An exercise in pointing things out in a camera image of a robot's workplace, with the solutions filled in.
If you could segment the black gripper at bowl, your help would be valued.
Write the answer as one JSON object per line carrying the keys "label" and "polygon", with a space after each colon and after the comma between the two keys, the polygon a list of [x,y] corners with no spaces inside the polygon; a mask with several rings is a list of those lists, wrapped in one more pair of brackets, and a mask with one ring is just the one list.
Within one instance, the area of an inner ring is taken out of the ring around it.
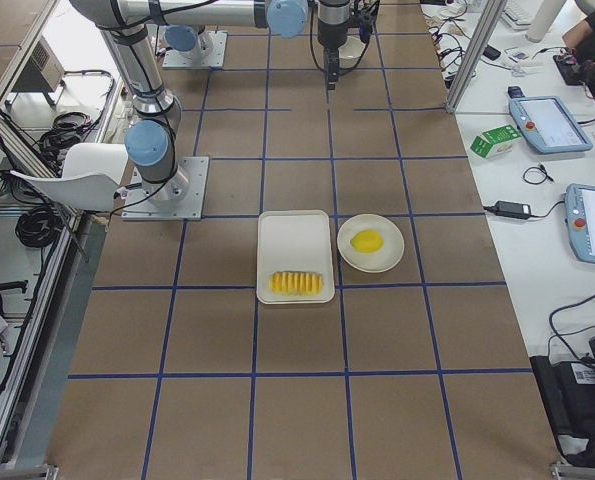
{"label": "black gripper at bowl", "polygon": [[321,0],[317,7],[318,41],[324,48],[326,88],[334,90],[339,80],[339,50],[347,40],[349,0]]}

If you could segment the grey robot arm near lemon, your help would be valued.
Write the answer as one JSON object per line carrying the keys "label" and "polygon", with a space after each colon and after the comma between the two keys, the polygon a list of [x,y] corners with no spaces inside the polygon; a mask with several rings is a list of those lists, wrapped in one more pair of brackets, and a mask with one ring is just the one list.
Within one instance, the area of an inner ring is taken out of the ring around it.
{"label": "grey robot arm near lemon", "polygon": [[208,25],[267,28],[292,38],[316,13],[323,48],[326,86],[340,74],[339,49],[347,40],[351,10],[347,1],[75,1],[74,9],[102,33],[139,117],[125,144],[146,197],[155,202],[182,199],[189,187],[176,154],[181,103],[161,78],[148,27]]}

